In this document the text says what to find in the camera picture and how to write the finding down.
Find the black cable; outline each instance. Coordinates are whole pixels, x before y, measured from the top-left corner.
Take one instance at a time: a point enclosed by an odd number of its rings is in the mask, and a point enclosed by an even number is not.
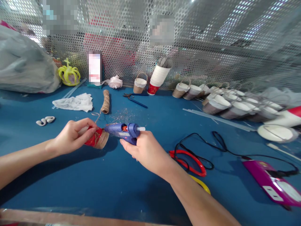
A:
[[[203,158],[203,157],[201,157],[201,156],[196,155],[192,150],[188,149],[187,147],[184,146],[184,144],[182,144],[182,142],[183,142],[184,140],[186,140],[187,138],[191,137],[191,136],[194,135],[194,134],[198,135],[204,142],[206,142],[206,141],[205,141],[199,134],[197,134],[197,133],[191,133],[191,134],[189,134],[187,137],[183,138],[179,143],[176,144],[176,146],[175,146],[175,154],[174,154],[174,158],[173,158],[173,159],[174,159],[174,160],[178,160],[178,159],[179,159],[179,160],[184,161],[184,162],[187,164],[187,169],[186,169],[186,171],[189,172],[190,167],[189,167],[188,162],[185,161],[185,160],[182,159],[182,158],[178,158],[178,157],[177,157],[177,148],[178,148],[178,146],[180,145],[181,148],[183,148],[184,150],[186,150],[187,152],[189,152],[190,154],[192,154],[193,156],[195,156],[195,157],[198,158],[199,160],[202,159],[202,160],[208,162],[208,163],[211,165],[211,167],[206,167],[206,166],[204,166],[205,169],[207,169],[207,170],[212,170],[212,169],[214,169],[214,165],[213,165],[212,162],[210,162],[209,160],[207,160],[207,159],[205,159],[205,158]]]
[[[204,140],[204,138],[202,138],[202,136],[200,136],[198,133],[191,133],[189,134],[187,137],[183,138],[179,143],[176,144],[175,146],[175,154],[174,154],[174,160],[182,160],[184,161],[186,164],[187,164],[187,169],[186,171],[189,172],[189,165],[188,165],[188,162],[185,161],[184,159],[182,158],[178,158],[176,155],[177,155],[177,147],[180,145],[181,148],[185,149],[187,152],[189,152],[190,154],[192,154],[193,156],[195,156],[196,158],[200,159],[200,160],[204,160],[204,161],[207,161],[211,167],[205,167],[205,169],[207,170],[212,170],[214,169],[214,164],[212,162],[210,162],[209,160],[203,158],[203,157],[200,157],[198,155],[196,155],[193,151],[191,151],[190,149],[188,149],[187,147],[184,146],[184,144],[182,144],[183,141],[185,141],[186,139],[188,139],[189,137],[193,136],[193,135],[197,135],[204,143],[206,143],[207,145],[219,150],[219,151],[222,151],[222,152],[229,152],[230,154],[232,155],[235,155],[235,156],[239,156],[243,159],[247,159],[247,160],[251,160],[251,158],[249,156],[261,156],[261,157],[266,157],[266,158],[271,158],[271,159],[276,159],[276,160],[280,160],[280,161],[283,161],[285,163],[288,163],[290,164],[291,166],[293,166],[295,168],[295,170],[291,170],[291,171],[281,171],[281,170],[278,170],[277,173],[280,177],[284,177],[284,176],[291,176],[291,175],[296,175],[299,173],[299,169],[292,163],[288,162],[288,161],[285,161],[283,159],[279,159],[279,158],[276,158],[276,157],[272,157],[272,156],[268,156],[268,155],[262,155],[262,154],[245,154],[245,155],[240,155],[240,154],[235,154],[233,152],[231,152],[228,148],[227,148],[227,145],[225,143],[225,140],[223,139],[223,137],[216,131],[212,131],[212,135],[213,137],[218,141],[218,143],[221,145],[222,148],[219,148],[217,147],[216,145],[213,145],[213,144],[210,144],[208,143],[206,140]]]
[[[280,159],[280,158],[277,158],[277,157],[272,157],[272,156],[268,156],[268,155],[262,155],[262,154],[245,154],[245,155],[240,155],[240,154],[235,154],[233,152],[231,152],[228,148],[227,148],[227,145],[225,143],[225,140],[223,139],[223,137],[216,131],[212,131],[212,135],[215,137],[215,139],[220,143],[220,145],[224,148],[223,152],[229,152],[230,154],[232,155],[235,155],[235,156],[240,156],[244,159],[246,159],[245,157],[249,157],[249,156],[262,156],[262,157],[267,157],[267,158],[271,158],[271,159],[277,159],[277,160],[280,160],[280,161],[283,161],[285,163],[288,163],[290,164],[292,167],[295,168],[295,170],[291,170],[291,171],[281,171],[281,170],[278,170],[279,172],[279,176],[291,176],[291,175],[296,175],[299,173],[299,169],[293,164],[293,163],[290,163],[288,161],[285,161],[283,159]]]

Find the yellow crown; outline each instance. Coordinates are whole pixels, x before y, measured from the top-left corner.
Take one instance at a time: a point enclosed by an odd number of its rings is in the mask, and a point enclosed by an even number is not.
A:
[[[76,86],[79,84],[81,75],[76,67],[69,66],[70,62],[68,61],[68,58],[66,58],[64,62],[67,63],[67,66],[62,66],[58,69],[59,76],[65,85]]]

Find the hand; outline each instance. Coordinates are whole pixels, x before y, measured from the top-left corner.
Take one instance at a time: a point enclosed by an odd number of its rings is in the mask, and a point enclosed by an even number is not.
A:
[[[80,136],[78,132],[87,126],[92,126],[92,128],[88,129]],[[46,150],[55,152],[56,156],[71,153],[83,146],[84,143],[92,137],[97,129],[98,127],[96,123],[89,118],[85,118],[76,122],[69,121],[63,128],[62,132],[60,132],[56,138],[49,141],[49,143],[46,145]]]
[[[137,159],[149,171],[164,177],[164,173],[175,161],[164,151],[152,132],[141,131],[137,138],[137,146],[120,139],[124,149]]]

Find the hot glue gun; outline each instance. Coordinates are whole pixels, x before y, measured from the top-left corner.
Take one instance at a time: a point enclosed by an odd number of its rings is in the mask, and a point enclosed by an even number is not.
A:
[[[125,141],[137,145],[137,137],[140,131],[145,131],[145,127],[139,127],[136,123],[116,123],[107,125],[104,131],[114,136],[120,137]]]

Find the metal mesh panel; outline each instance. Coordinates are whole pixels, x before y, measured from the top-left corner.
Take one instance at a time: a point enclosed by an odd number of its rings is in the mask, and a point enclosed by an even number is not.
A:
[[[46,36],[42,0],[0,0],[2,20],[54,58],[69,57],[83,77],[88,50],[103,52],[106,79],[119,75],[127,85],[167,54],[174,67],[162,88],[189,76],[195,85],[254,81],[301,91],[299,0],[81,0],[77,12],[77,34]],[[150,45],[150,15],[174,16],[174,46]]]

